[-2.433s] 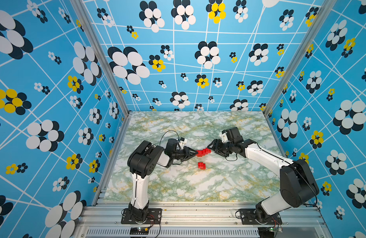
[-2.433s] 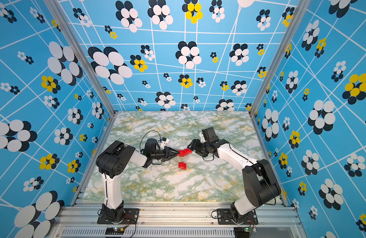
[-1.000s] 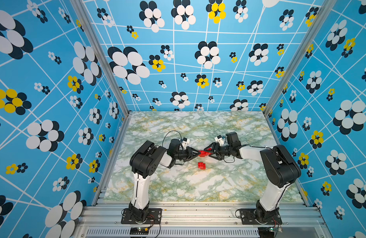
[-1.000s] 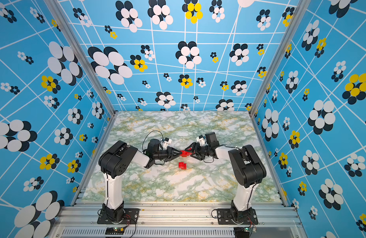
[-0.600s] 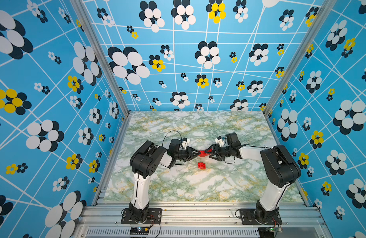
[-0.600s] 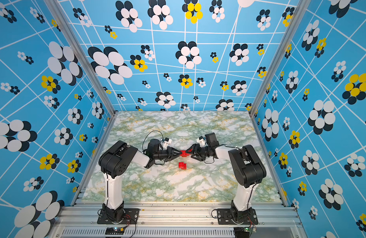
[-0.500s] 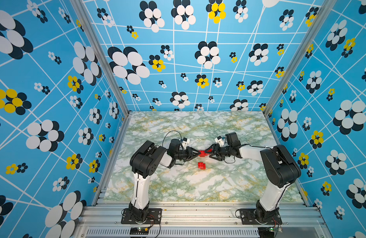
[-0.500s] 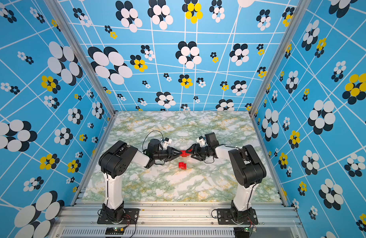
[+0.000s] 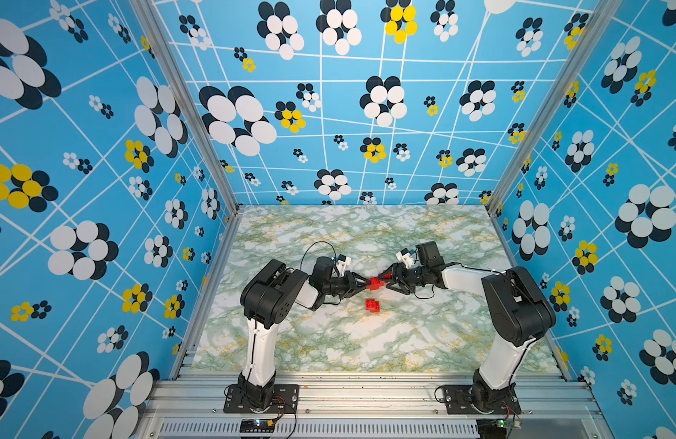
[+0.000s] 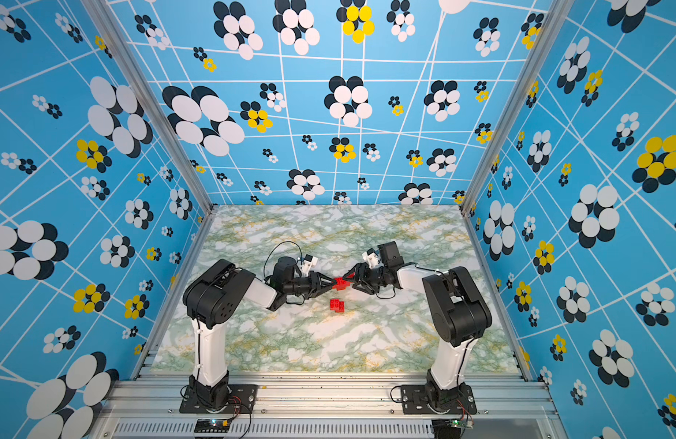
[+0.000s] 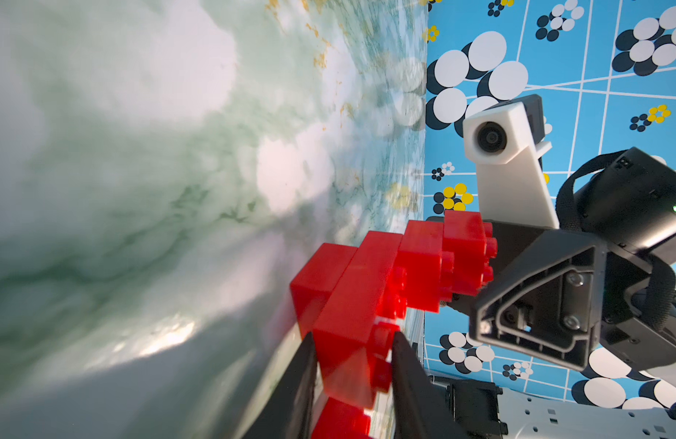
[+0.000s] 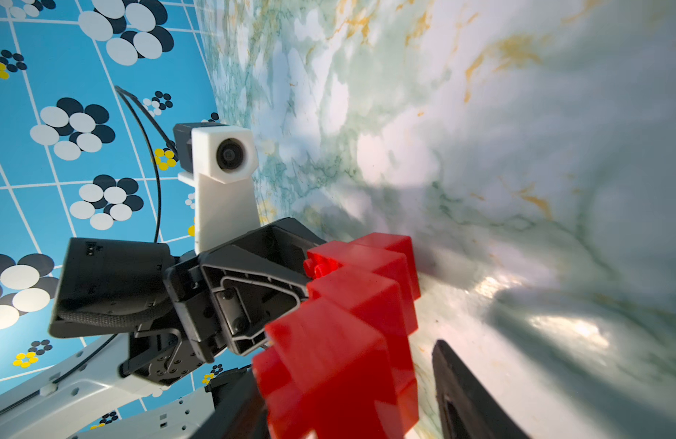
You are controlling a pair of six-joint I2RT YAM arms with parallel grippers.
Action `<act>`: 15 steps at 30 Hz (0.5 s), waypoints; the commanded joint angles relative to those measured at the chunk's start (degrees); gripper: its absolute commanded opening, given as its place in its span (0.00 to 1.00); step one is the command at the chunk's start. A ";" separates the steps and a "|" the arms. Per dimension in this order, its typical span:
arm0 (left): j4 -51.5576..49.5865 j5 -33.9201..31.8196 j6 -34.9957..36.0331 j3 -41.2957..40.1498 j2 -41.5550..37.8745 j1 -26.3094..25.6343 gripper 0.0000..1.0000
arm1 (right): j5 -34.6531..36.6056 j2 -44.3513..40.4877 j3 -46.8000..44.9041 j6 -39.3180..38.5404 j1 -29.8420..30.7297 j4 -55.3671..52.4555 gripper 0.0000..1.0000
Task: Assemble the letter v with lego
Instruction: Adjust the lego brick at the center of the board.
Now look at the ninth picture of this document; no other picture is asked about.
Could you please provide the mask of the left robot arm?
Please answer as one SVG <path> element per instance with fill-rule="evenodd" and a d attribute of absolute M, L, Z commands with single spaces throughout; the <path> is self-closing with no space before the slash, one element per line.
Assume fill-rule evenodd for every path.
<path fill-rule="evenodd" d="M 341 301 L 372 285 L 370 279 L 347 270 L 347 262 L 346 258 L 321 256 L 312 273 L 307 274 L 272 259 L 244 288 L 240 304 L 244 307 L 248 344 L 237 385 L 253 409 L 263 411 L 271 405 L 279 325 L 292 307 L 316 311 L 326 304 L 328 296 Z"/>

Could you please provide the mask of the red long lego brick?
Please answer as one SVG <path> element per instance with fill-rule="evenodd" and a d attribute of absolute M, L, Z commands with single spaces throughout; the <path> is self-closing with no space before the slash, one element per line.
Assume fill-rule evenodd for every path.
<path fill-rule="evenodd" d="M 385 282 L 383 280 L 380 280 L 379 278 L 375 277 L 370 279 L 370 284 L 368 285 L 367 288 L 370 291 L 376 291 L 380 289 L 384 284 Z"/>

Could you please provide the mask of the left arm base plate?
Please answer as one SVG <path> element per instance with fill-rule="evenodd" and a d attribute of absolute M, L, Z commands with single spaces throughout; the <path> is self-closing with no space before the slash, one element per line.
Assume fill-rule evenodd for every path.
<path fill-rule="evenodd" d="M 275 384 L 265 388 L 231 384 L 224 391 L 224 413 L 279 414 L 295 413 L 299 402 L 299 385 Z"/>

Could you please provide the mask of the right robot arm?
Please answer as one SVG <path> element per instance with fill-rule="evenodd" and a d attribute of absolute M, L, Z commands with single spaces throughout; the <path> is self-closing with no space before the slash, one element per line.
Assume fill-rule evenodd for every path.
<path fill-rule="evenodd" d="M 513 395 L 526 355 L 556 325 L 555 312 L 524 267 L 501 272 L 447 263 L 434 241 L 419 244 L 417 256 L 420 265 L 414 267 L 400 255 L 377 279 L 407 296 L 431 285 L 485 298 L 495 337 L 487 358 L 473 374 L 471 404 L 480 413 L 491 413 Z"/>

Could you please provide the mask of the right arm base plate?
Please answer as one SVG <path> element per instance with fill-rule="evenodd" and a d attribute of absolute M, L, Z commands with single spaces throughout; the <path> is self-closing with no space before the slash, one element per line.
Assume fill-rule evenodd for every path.
<path fill-rule="evenodd" d="M 435 396 L 445 405 L 448 414 L 522 413 L 514 385 L 493 391 L 479 384 L 445 385 L 436 390 Z"/>

